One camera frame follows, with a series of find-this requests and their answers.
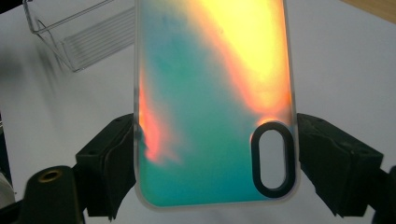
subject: white surface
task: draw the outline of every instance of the white surface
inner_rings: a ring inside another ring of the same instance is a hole
[[[288,0],[297,112],[328,120],[396,164],[396,25],[338,0]],[[17,199],[34,173],[75,164],[111,120],[133,112],[133,48],[73,74],[29,33],[21,7],[0,15],[0,109]],[[131,190],[113,223],[370,223],[334,217],[302,175],[288,202],[156,213]],[[88,223],[108,223],[87,218]]]

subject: plastic container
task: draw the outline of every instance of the plastic container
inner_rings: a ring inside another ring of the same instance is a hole
[[[134,1],[23,0],[30,30],[74,72],[134,43]]]

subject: black mount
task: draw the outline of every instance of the black mount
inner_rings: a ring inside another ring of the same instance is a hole
[[[324,119],[297,119],[302,170],[330,210],[362,217],[370,205],[374,224],[396,223],[396,166],[385,173],[382,153]],[[135,184],[133,142],[133,115],[114,119],[76,155],[73,168],[55,166],[32,176],[23,200],[1,209],[0,220],[80,224],[85,208],[90,217],[115,218]]]

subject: transparent phone case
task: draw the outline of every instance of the transparent phone case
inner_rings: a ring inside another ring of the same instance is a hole
[[[137,194],[154,208],[271,202],[296,182],[282,0],[136,4]],[[284,180],[262,181],[261,137],[283,139]]]

